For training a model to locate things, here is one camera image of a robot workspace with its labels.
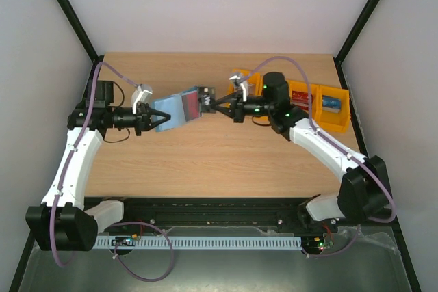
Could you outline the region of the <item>teal card holder wallet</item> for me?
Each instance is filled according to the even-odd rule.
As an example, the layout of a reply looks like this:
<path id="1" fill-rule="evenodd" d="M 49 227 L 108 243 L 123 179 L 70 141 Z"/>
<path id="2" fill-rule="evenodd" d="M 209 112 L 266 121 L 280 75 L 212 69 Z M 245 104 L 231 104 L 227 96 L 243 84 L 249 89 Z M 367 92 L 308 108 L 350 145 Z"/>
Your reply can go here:
<path id="1" fill-rule="evenodd" d="M 162 124 L 159 127 L 159 130 L 155 130 L 156 132 L 175 129 L 188 123 L 185 121 L 181 96 L 191 91 L 198 92 L 198 88 L 192 87 L 189 90 L 185 90 L 178 94 L 173 94 L 164 98 L 156 99 L 151 103 L 152 108 L 162 112 L 166 112 L 171 115 L 171 119 L 168 122 Z"/>

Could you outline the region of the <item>red credit card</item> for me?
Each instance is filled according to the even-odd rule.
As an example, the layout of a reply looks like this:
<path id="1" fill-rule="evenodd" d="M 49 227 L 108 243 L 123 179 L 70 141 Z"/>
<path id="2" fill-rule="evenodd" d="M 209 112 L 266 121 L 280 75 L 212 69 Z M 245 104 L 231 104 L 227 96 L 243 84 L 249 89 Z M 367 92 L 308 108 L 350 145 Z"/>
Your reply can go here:
<path id="1" fill-rule="evenodd" d="M 197 91 L 183 94 L 181 100 L 183 103 L 183 112 L 186 122 L 200 118 L 201 113 Z"/>

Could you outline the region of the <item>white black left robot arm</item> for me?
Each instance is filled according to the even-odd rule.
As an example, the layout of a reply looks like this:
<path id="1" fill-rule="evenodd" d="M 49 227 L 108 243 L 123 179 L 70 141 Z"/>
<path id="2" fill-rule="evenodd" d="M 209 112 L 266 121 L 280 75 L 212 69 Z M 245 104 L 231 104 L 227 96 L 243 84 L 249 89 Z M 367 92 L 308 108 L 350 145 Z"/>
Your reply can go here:
<path id="1" fill-rule="evenodd" d="M 94 158 L 109 129 L 150 131 L 171 116 L 148 104 L 153 90 L 137 85 L 131 106 L 114 106 L 113 81 L 88 82 L 86 96 L 68 117 L 66 147 L 55 178 L 39 206 L 25 220 L 41 250 L 89 251 L 97 235 L 121 221 L 121 201 L 102 201 L 86 210 L 85 191 Z"/>

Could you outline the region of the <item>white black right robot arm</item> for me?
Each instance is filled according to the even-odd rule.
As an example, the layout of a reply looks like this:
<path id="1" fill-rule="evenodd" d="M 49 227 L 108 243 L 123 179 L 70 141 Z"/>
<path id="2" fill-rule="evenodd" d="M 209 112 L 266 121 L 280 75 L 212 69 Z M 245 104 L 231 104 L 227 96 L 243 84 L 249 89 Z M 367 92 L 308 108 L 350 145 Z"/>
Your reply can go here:
<path id="1" fill-rule="evenodd" d="M 212 102 L 211 107 L 235 123 L 247 116 L 267 117 L 276 133 L 307 150 L 338 178 L 338 193 L 318 195 L 305 203 L 298 215 L 303 230 L 314 231 L 327 219 L 362 224 L 368 220 L 387 223 L 395 218 L 393 213 L 389 217 L 382 214 L 386 206 L 394 206 L 385 162 L 347 148 L 319 127 L 309 113 L 291 102 L 289 84 L 282 73 L 265 74 L 259 96 L 249 96 L 241 86 Z"/>

